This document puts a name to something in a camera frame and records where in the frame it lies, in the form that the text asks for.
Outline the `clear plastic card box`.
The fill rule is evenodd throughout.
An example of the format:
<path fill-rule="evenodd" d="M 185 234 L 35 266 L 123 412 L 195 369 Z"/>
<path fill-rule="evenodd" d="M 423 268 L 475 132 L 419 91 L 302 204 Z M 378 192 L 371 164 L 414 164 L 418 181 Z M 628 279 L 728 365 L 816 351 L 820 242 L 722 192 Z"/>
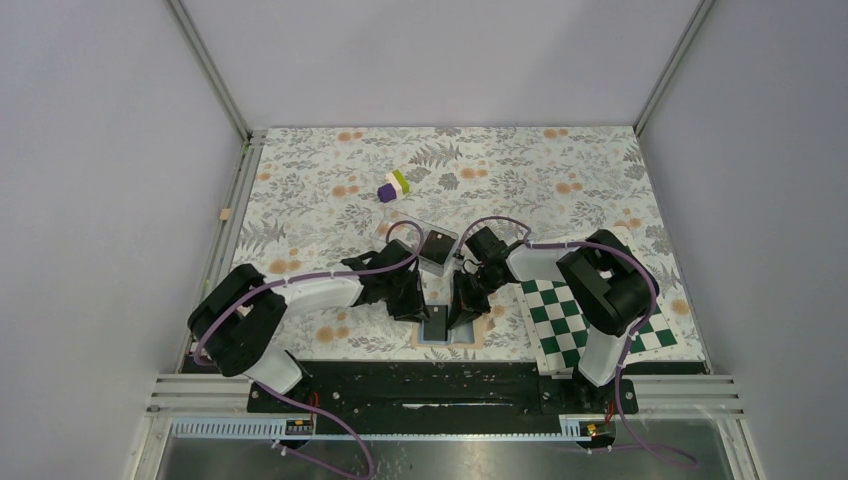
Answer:
<path fill-rule="evenodd" d="M 422 270 L 430 275 L 443 277 L 453 268 L 455 262 L 454 254 L 456 253 L 459 240 L 459 234 L 457 232 L 415 218 L 399 210 L 388 208 L 384 211 L 382 219 L 372 229 L 371 239 L 372 243 L 379 247 L 386 244 L 387 240 L 400 240 L 407 246 L 408 250 L 414 252 L 419 245 L 423 246 L 430 230 L 442 231 L 456 238 L 453 251 L 444 265 L 429 262 L 419 254 L 419 266 Z"/>

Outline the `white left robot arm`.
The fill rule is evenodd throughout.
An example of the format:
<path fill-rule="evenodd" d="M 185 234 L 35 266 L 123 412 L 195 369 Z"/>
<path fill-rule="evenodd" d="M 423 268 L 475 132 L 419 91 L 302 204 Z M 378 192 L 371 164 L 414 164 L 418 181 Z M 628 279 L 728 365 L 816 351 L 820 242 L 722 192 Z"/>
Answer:
<path fill-rule="evenodd" d="M 400 240 L 286 281 L 267 282 L 253 265 L 242 264 L 195 308 L 187 326 L 223 376 L 258 382 L 282 408 L 296 411 L 309 401 L 311 387 L 294 357 L 273 345 L 278 327 L 314 311 L 377 302 L 397 319 L 423 308 L 417 261 Z"/>

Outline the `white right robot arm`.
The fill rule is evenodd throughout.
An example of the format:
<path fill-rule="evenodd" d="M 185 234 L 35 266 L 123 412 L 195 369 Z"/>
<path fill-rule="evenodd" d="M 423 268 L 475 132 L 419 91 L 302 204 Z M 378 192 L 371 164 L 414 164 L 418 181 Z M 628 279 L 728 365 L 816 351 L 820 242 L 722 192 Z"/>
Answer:
<path fill-rule="evenodd" d="M 607 405 L 620 381 L 633 334 L 657 307 L 659 286 L 632 251 L 605 229 L 582 241 L 508 244 L 483 227 L 464 235 L 460 245 L 479 266 L 472 273 L 454 273 L 446 327 L 470 323 L 490 312 L 489 297 L 507 284 L 562 282 L 589 323 L 586 350 L 572 374 L 575 402 L 589 412 Z"/>

